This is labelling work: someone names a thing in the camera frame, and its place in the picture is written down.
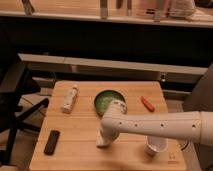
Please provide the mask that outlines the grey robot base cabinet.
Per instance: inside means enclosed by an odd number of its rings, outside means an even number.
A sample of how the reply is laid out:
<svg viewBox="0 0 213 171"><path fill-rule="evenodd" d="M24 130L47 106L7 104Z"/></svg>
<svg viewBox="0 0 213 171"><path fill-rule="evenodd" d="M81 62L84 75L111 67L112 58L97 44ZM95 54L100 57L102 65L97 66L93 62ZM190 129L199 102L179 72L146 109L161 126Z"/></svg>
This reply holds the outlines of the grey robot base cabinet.
<svg viewBox="0 0 213 171"><path fill-rule="evenodd" d="M182 104L184 111L213 112L213 63ZM202 171L213 171L213 147L194 145Z"/></svg>

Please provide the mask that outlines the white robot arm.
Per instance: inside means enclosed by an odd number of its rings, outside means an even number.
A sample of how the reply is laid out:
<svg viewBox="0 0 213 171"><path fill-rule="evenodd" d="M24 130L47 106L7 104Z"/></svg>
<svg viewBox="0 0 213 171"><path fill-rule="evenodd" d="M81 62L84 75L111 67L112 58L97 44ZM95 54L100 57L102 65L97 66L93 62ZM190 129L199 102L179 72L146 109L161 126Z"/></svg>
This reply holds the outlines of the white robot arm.
<svg viewBox="0 0 213 171"><path fill-rule="evenodd" d="M114 141L120 133L185 140L213 146L213 112L128 115L123 101L112 100L101 119L101 136Z"/></svg>

